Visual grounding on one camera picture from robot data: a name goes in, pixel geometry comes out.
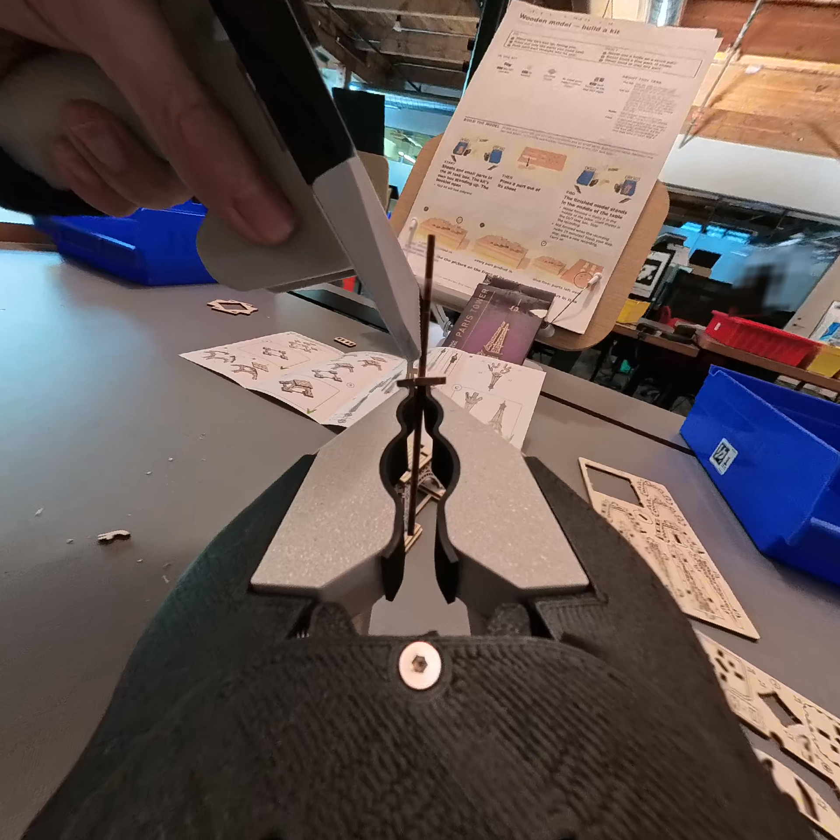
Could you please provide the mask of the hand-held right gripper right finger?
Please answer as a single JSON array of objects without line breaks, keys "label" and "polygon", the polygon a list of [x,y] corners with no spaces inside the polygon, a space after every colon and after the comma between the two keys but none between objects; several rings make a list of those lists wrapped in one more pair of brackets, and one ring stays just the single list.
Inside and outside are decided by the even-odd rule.
[{"label": "hand-held right gripper right finger", "polygon": [[519,449],[446,395],[428,397],[427,431],[444,487],[434,567],[447,603],[489,617],[505,603],[590,587]]}]

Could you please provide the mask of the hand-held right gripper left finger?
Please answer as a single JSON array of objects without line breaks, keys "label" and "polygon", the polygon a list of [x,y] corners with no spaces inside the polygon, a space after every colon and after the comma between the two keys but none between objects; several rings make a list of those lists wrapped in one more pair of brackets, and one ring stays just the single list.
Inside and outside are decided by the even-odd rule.
[{"label": "hand-held right gripper left finger", "polygon": [[392,601],[403,582],[407,390],[321,446],[250,579],[257,592],[341,604]]}]

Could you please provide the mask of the wooden tower spire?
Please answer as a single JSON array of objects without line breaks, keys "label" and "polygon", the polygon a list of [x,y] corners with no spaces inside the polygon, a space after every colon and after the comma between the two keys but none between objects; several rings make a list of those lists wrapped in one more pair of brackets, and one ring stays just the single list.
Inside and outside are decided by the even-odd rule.
[{"label": "wooden tower spire", "polygon": [[427,235],[425,269],[423,285],[421,288],[420,328],[421,328],[421,351],[416,363],[416,368],[402,382],[408,388],[411,404],[409,406],[409,435],[406,441],[406,473],[402,482],[403,501],[403,538],[402,546],[409,550],[418,537],[417,531],[417,492],[419,488],[419,477],[421,473],[421,455],[423,450],[423,433],[425,429],[425,411],[429,388],[433,380],[427,374],[427,358],[429,352],[429,327],[432,315],[432,297],[434,284],[434,262],[435,262],[436,237],[433,234]]}]

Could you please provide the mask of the grey desk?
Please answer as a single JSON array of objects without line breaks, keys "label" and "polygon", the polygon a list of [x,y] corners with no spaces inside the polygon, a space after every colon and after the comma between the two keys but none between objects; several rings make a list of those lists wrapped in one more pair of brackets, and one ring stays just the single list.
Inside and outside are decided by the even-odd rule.
[{"label": "grey desk", "polygon": [[[2,838],[20,838],[97,726],[177,579],[331,432],[181,353],[296,331],[393,352],[299,297],[141,288],[2,251]],[[679,436],[681,418],[548,369],[524,451],[585,497],[579,457],[668,488],[758,628],[705,629],[838,714],[838,589],[765,559]],[[100,545],[127,529],[128,541]]]}]

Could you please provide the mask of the task instruction sheet on stand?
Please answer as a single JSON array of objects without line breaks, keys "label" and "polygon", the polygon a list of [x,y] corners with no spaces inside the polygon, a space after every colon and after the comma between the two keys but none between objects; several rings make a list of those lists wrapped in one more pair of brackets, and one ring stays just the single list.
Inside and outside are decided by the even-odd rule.
[{"label": "task instruction sheet on stand", "polygon": [[[391,215],[391,225],[396,235],[399,235],[408,223],[415,199],[442,138],[443,134],[439,134],[425,143],[416,158]],[[631,294],[637,274],[655,243],[668,210],[668,191],[664,183],[657,181],[610,279],[605,284],[586,330],[578,334],[556,326],[552,335],[539,332],[536,340],[556,350],[583,351],[606,338],[613,330],[624,302]]]}]

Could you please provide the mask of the person's left hand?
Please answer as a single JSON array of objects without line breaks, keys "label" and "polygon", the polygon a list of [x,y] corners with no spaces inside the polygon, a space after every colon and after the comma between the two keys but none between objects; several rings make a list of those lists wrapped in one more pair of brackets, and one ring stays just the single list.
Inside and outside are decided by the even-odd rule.
[{"label": "person's left hand", "polygon": [[42,49],[74,51],[104,71],[153,142],[108,109],[69,102],[49,158],[59,185],[110,216],[197,198],[257,245],[287,241],[291,206],[188,69],[156,2],[2,2],[2,76]]}]

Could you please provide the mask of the black monitor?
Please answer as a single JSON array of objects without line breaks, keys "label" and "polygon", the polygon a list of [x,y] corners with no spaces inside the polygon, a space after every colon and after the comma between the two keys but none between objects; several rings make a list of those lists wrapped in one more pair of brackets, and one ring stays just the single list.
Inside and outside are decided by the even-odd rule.
[{"label": "black monitor", "polygon": [[334,87],[332,99],[358,152],[384,155],[385,96]]}]

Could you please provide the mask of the wooden tower base model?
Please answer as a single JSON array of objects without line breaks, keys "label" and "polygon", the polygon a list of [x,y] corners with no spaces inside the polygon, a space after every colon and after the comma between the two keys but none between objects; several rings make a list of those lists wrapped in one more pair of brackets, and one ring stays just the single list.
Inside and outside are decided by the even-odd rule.
[{"label": "wooden tower base model", "polygon": [[397,491],[402,501],[404,519],[404,550],[408,552],[419,540],[423,527],[418,521],[420,512],[432,501],[439,502],[445,495],[443,484],[435,476],[432,469],[433,444],[430,437],[423,436],[418,459],[419,476],[414,502],[415,523],[409,528],[410,500],[411,500],[411,470],[403,473],[397,483]]}]

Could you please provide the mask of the instruction booklet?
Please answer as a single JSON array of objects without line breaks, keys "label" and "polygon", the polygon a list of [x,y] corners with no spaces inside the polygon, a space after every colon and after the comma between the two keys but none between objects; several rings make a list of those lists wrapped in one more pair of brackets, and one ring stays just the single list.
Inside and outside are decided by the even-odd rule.
[{"label": "instruction booklet", "polygon": [[[392,396],[404,396],[405,360],[380,350],[342,352],[297,332],[183,353],[183,359],[272,397],[323,426],[350,427]],[[462,350],[434,348],[427,375],[472,417],[521,448],[542,391],[541,369]]]}]

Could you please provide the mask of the purple model kit box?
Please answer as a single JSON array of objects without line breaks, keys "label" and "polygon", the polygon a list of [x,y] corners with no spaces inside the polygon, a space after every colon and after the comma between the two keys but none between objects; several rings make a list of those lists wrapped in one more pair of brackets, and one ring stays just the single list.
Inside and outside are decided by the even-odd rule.
[{"label": "purple model kit box", "polygon": [[554,294],[487,275],[443,345],[495,361],[523,364],[554,302]]}]

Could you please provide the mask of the printed instruction sheet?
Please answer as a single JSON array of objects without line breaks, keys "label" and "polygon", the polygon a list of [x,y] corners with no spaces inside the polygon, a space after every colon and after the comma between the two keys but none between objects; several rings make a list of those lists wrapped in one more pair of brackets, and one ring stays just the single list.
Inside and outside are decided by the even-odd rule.
[{"label": "printed instruction sheet", "polygon": [[433,235],[436,291],[513,280],[583,334],[720,43],[511,2],[400,234],[417,280]]}]

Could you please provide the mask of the blue plastic bin with tag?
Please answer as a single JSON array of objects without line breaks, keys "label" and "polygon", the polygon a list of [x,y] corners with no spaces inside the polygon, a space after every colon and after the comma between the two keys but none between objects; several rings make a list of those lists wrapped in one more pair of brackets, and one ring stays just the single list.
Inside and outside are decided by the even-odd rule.
[{"label": "blue plastic bin with tag", "polygon": [[759,551],[839,583],[839,406],[712,366],[680,429]]}]

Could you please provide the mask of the red plastic bin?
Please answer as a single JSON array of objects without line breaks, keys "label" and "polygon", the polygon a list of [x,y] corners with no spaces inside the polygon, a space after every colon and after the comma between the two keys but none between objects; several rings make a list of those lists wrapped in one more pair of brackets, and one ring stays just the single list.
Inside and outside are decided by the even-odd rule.
[{"label": "red plastic bin", "polygon": [[734,350],[798,368],[807,365],[820,347],[791,332],[722,311],[713,311],[704,335]]}]

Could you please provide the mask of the wooden parts sheet with arches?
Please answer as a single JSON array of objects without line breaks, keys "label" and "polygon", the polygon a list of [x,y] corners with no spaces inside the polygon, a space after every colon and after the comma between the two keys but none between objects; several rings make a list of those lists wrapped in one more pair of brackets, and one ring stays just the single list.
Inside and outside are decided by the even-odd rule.
[{"label": "wooden parts sheet with arches", "polygon": [[838,791],[838,716],[707,635],[696,635],[736,717]]}]

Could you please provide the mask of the small wooden parts sheet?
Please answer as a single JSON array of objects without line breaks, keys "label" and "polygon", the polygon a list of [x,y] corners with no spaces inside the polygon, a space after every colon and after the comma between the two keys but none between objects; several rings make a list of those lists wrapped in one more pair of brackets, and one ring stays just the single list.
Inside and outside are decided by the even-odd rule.
[{"label": "small wooden parts sheet", "polygon": [[797,811],[827,838],[839,838],[838,810],[796,772],[762,750],[753,749],[757,760],[770,773],[777,789],[791,799]]}]

